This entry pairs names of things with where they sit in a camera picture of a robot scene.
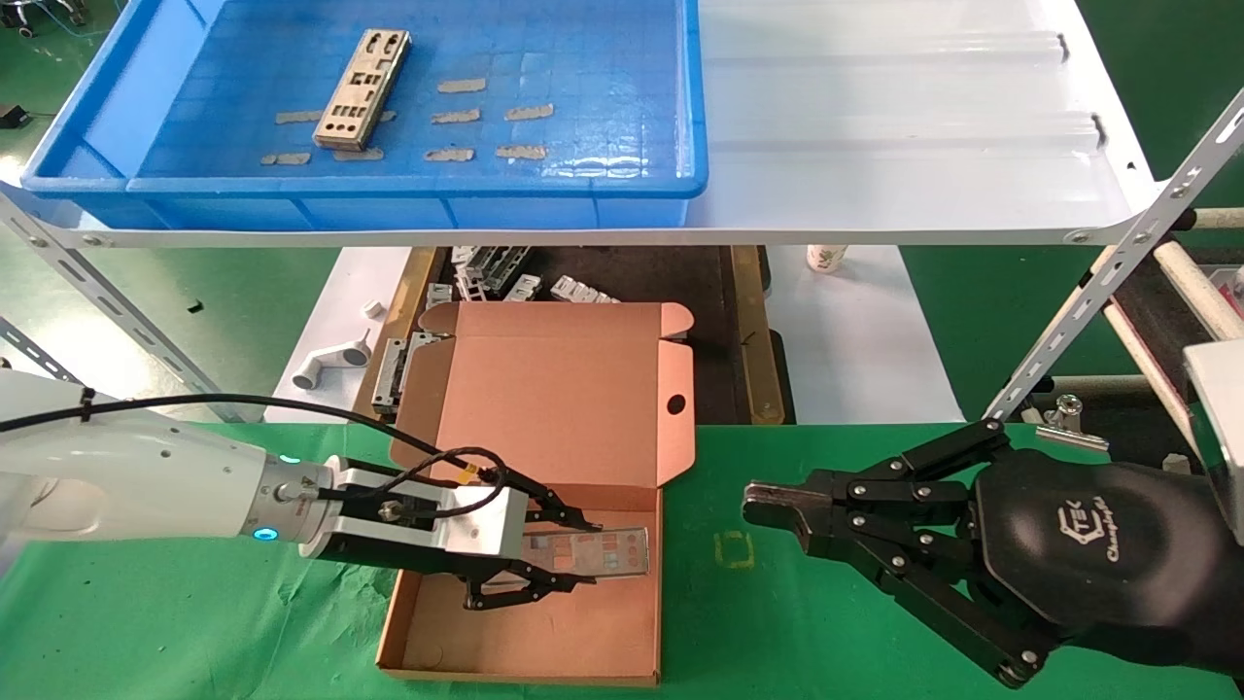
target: blue tray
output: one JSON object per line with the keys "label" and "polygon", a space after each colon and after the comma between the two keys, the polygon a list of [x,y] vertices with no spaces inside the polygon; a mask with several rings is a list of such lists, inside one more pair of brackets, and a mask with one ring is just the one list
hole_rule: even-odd
{"label": "blue tray", "polygon": [[[382,159],[338,162],[275,117],[323,108],[368,27],[413,36],[397,118]],[[445,147],[475,159],[424,159]],[[295,152],[311,160],[260,163]],[[673,226],[707,183],[695,0],[133,0],[22,177],[114,228],[229,230]]]}

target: green table cloth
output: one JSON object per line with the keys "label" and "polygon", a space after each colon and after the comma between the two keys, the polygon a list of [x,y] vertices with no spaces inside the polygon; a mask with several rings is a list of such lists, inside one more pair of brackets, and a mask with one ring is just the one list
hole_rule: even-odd
{"label": "green table cloth", "polygon": [[[387,461],[387,440],[366,429],[208,428],[310,460]],[[391,679],[374,654],[393,572],[306,562],[291,546],[238,538],[30,545],[0,579],[0,699],[1014,699],[853,569],[809,560],[789,533],[739,515],[749,480],[863,469],[953,428],[699,429],[695,466],[667,489],[657,690]],[[1034,445],[1028,428],[1013,436]],[[1056,652],[1023,693],[1239,698],[1227,678],[1081,649]]]}

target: wire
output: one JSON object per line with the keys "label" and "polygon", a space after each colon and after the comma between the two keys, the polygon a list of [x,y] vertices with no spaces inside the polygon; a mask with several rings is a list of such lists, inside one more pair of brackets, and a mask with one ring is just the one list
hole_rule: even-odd
{"label": "wire", "polygon": [[51,17],[52,21],[56,22],[57,25],[60,25],[60,27],[63,29],[65,32],[68,34],[70,36],[76,36],[78,39],[86,39],[88,36],[98,36],[101,34],[108,34],[108,30],[106,30],[106,29],[102,29],[100,31],[88,31],[86,34],[78,34],[78,32],[73,31],[72,29],[70,29],[70,26],[67,24],[62,22],[61,19],[56,16],[56,12],[52,12],[51,7],[47,7],[42,2],[35,2],[35,6],[39,7],[40,10],[42,10],[44,14],[46,14],[49,17]]}
{"label": "wire", "polygon": [[0,421],[0,434],[11,433],[15,430],[22,430],[27,428],[35,428],[40,425],[46,425],[56,421],[71,420],[71,419],[88,419],[91,417],[106,415],[106,414],[119,414],[123,412],[137,412],[142,409],[158,409],[164,407],[187,407],[197,404],[241,404],[251,407],[276,407],[280,409],[294,409],[299,412],[307,412],[310,414],[321,414],[325,417],[332,417],[336,419],[343,419],[350,423],[358,425],[364,425],[372,430],[382,433],[393,440],[404,443],[415,450],[432,454],[430,458],[423,460],[418,465],[403,470],[401,474],[384,482],[383,485],[355,494],[343,495],[342,492],[321,490],[321,497],[327,500],[346,500],[346,499],[373,499],[382,494],[388,494],[398,485],[407,481],[419,481],[423,484],[444,485],[444,482],[434,482],[432,480],[418,479],[418,474],[427,470],[437,463],[449,463],[455,467],[475,471],[476,467],[464,461],[459,455],[478,455],[485,458],[493,463],[493,467],[485,467],[479,470],[481,472],[488,472],[488,480],[493,481],[493,491],[485,496],[483,500],[470,504],[468,506],[462,506],[458,509],[448,509],[444,511],[432,511],[429,513],[415,513],[420,518],[452,518],[455,516],[463,516],[466,513],[473,513],[484,506],[488,506],[501,495],[501,490],[505,487],[505,477],[509,472],[509,466],[490,450],[483,448],[455,448],[453,450],[440,450],[434,445],[424,443],[418,438],[401,431],[387,424],[382,424],[376,419],[371,419],[362,414],[356,414],[355,412],[347,412],[346,409],[337,409],[333,407],[322,407],[320,404],[310,404],[307,402],[297,402],[294,399],[276,399],[272,397],[256,397],[250,394],[190,394],[182,397],[156,397],[152,399],[132,399],[127,402],[112,402],[108,404],[90,404],[83,407],[73,407],[72,409],[60,409],[56,412],[47,412],[44,414],[34,414],[30,417],[21,417],[19,419],[10,419],[6,421]]}

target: open cardboard box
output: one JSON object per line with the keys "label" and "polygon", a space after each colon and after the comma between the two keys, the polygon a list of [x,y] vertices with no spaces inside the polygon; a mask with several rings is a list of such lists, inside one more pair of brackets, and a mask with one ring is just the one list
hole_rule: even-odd
{"label": "open cardboard box", "polygon": [[[649,571],[489,612],[463,609],[453,577],[401,572],[377,665],[402,679],[656,685],[661,487],[695,458],[692,349],[668,338],[692,326],[690,311],[466,302],[419,322],[453,337],[415,349],[398,428],[442,448],[488,448],[606,528],[647,527]],[[392,456],[424,458],[402,444]]]}

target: logo on robotic hand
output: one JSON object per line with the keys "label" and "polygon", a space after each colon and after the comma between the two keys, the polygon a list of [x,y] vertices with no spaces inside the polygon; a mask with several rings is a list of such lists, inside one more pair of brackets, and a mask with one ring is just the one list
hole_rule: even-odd
{"label": "logo on robotic hand", "polygon": [[1101,496],[1092,500],[1091,510],[1085,509],[1080,501],[1066,501],[1059,509],[1059,531],[1080,545],[1088,545],[1108,535],[1106,558],[1118,561],[1118,526],[1115,525],[1115,512]]}

